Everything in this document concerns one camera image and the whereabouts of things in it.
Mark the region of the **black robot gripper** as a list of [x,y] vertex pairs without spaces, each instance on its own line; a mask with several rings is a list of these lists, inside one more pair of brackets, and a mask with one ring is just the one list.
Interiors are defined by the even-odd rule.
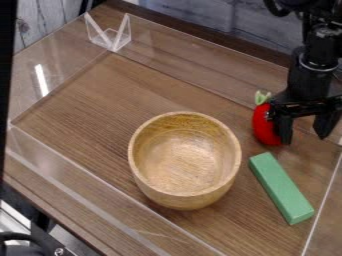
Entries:
[[342,86],[333,82],[334,68],[314,69],[300,61],[290,66],[287,85],[270,99],[267,119],[283,145],[292,140],[292,118],[315,116],[312,128],[321,139],[333,132],[342,117]]

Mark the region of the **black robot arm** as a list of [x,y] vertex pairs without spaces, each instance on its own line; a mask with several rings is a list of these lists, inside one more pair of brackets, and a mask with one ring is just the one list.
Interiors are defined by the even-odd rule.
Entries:
[[331,134],[342,118],[342,85],[334,73],[342,60],[342,0],[263,0],[276,17],[291,14],[302,22],[303,45],[294,49],[284,89],[268,100],[264,119],[276,142],[292,140],[294,120],[314,118],[319,138]]

